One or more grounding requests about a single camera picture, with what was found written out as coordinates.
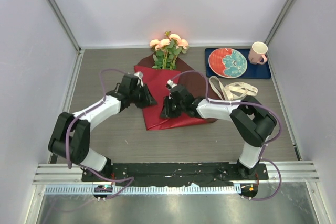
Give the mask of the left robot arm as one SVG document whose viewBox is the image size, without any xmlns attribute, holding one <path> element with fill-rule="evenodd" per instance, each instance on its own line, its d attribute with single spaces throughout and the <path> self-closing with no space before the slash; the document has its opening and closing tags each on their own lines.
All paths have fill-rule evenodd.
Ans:
<svg viewBox="0 0 336 224">
<path fill-rule="evenodd" d="M 65 158 L 69 165 L 85 167 L 102 182 L 111 179 L 112 162 L 90 148 L 91 131 L 131 104 L 140 109 L 157 105 L 142 78 L 141 72 L 126 73 L 116 88 L 104 92 L 103 98 L 98 102 L 73 114 L 62 112 L 51 134 L 48 150 Z"/>
</svg>

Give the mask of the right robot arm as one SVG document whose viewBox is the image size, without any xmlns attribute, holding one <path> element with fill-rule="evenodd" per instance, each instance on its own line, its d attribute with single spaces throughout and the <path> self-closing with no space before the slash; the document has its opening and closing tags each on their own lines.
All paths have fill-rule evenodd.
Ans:
<svg viewBox="0 0 336 224">
<path fill-rule="evenodd" d="M 184 113 L 191 118 L 233 122 L 245 142 L 237 161 L 237 173 L 242 179 L 254 176 L 268 139 L 280 124 L 275 113 L 249 95 L 242 100 L 220 101 L 205 97 L 196 98 L 185 86 L 172 81 L 169 81 L 166 87 L 169 95 L 164 98 L 160 117 L 172 119 Z"/>
</svg>

